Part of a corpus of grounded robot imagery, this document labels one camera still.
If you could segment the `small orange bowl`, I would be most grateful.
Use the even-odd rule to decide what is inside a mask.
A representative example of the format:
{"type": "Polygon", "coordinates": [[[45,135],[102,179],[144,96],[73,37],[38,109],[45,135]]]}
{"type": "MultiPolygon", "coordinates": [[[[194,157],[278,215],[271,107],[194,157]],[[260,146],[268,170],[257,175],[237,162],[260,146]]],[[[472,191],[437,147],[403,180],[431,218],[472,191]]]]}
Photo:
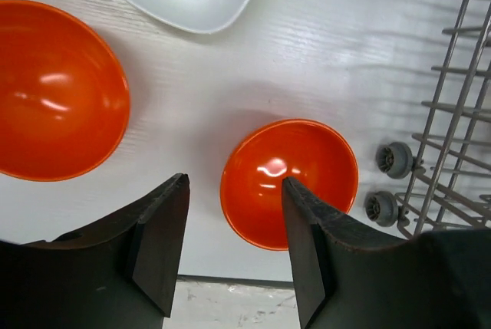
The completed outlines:
{"type": "Polygon", "coordinates": [[[258,128],[231,152],[220,203],[232,230],[248,243],[285,251],[282,180],[292,176],[343,213],[358,191],[358,164],[347,140],[315,120],[279,120],[258,128]]]}

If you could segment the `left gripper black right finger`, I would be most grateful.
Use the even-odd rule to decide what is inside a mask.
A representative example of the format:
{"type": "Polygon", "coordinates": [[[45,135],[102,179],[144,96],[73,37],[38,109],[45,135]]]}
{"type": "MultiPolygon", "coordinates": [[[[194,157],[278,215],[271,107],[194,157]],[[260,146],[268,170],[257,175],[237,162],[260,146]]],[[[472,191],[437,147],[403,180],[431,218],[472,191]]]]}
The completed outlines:
{"type": "Polygon", "coordinates": [[[488,328],[490,231],[406,240],[321,201],[293,177],[282,211],[303,328],[488,328]]]}

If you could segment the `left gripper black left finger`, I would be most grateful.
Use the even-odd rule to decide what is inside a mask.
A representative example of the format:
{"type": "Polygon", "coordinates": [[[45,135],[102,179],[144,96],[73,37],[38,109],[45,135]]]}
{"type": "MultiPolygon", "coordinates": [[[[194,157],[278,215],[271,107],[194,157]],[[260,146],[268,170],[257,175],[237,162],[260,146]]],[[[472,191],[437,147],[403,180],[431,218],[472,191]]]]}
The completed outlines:
{"type": "Polygon", "coordinates": [[[53,241],[1,243],[3,328],[160,328],[172,311],[190,182],[53,241]]]}

